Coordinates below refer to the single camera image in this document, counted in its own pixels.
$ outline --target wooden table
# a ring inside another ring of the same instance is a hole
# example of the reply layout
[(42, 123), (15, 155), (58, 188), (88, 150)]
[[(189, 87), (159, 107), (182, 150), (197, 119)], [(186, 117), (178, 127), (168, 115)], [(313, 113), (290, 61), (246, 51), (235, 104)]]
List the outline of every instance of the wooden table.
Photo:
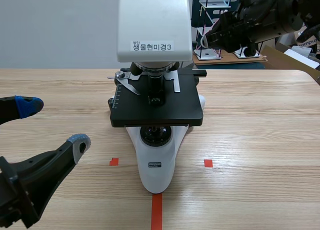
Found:
[[(115, 70), (0, 70), (0, 97), (38, 96), (36, 116), (0, 128), (0, 155), (18, 162), (75, 133), (90, 150), (32, 229), (149, 230), (125, 129), (111, 127)], [(320, 229), (320, 88), (294, 70), (212, 70), (198, 86), (203, 126), (185, 137), (163, 193), (163, 229)], [(119, 166), (109, 166), (113, 157)], [(204, 159), (213, 168), (204, 168)], [(11, 229), (24, 229), (18, 222)]]

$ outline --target red tape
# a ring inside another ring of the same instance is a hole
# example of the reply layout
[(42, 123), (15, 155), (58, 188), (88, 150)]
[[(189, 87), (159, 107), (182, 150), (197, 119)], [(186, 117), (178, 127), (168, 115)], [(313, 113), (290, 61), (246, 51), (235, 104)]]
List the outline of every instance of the red tape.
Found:
[(213, 167), (214, 163), (212, 160), (204, 160), (204, 167)]
[(162, 193), (152, 195), (151, 230), (162, 230)]
[(109, 162), (109, 166), (118, 166), (119, 165), (119, 158), (112, 158)]

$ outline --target blue gripper fingertip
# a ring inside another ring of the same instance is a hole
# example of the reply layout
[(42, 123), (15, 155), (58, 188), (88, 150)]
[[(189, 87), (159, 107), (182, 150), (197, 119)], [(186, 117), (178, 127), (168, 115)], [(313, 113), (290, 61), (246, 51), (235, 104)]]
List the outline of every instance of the blue gripper fingertip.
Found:
[(44, 107), (44, 102), (38, 97), (32, 97), (31, 100), (26, 100), (22, 96), (15, 96), (15, 103), (20, 119), (34, 115)]

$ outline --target label sticker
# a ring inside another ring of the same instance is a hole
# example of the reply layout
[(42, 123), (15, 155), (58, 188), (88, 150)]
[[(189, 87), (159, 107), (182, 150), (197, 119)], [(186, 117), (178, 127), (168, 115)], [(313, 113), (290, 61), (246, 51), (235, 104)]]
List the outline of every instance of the label sticker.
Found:
[(130, 51), (175, 51), (173, 41), (131, 41)]
[(161, 162), (149, 162), (149, 168), (161, 167)]

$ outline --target microscope stage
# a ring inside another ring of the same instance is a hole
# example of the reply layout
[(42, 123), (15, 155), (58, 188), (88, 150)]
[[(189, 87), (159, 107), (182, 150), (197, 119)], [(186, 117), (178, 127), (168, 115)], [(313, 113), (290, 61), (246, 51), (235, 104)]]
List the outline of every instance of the microscope stage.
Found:
[(113, 127), (133, 126), (201, 126), (201, 108), (195, 76), (186, 70), (179, 70), (180, 93), (175, 93), (173, 80), (164, 80), (165, 103), (162, 106), (149, 105), (148, 76), (138, 81), (129, 80), (141, 95), (138, 96), (119, 84), (111, 109)]

